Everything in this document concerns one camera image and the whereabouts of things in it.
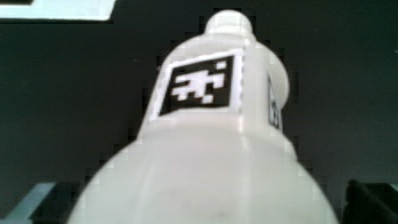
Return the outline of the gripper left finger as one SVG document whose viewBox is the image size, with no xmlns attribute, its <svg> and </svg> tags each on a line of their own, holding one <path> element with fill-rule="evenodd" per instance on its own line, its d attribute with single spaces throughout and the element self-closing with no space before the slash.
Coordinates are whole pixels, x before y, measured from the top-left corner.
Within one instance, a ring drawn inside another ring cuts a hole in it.
<svg viewBox="0 0 398 224">
<path fill-rule="evenodd" d="M 54 182 L 43 182 L 36 184 L 13 211 L 9 212 L 7 216 L 0 218 L 0 224 L 34 224 L 32 215 L 54 188 Z"/>
</svg>

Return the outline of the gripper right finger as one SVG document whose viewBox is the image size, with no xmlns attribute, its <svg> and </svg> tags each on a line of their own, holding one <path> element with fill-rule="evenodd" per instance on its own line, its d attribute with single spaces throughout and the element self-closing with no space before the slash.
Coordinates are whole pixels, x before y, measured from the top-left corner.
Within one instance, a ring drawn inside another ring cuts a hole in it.
<svg viewBox="0 0 398 224">
<path fill-rule="evenodd" d="M 348 182 L 345 224 L 398 224 L 398 188 L 393 184 Z"/>
</svg>

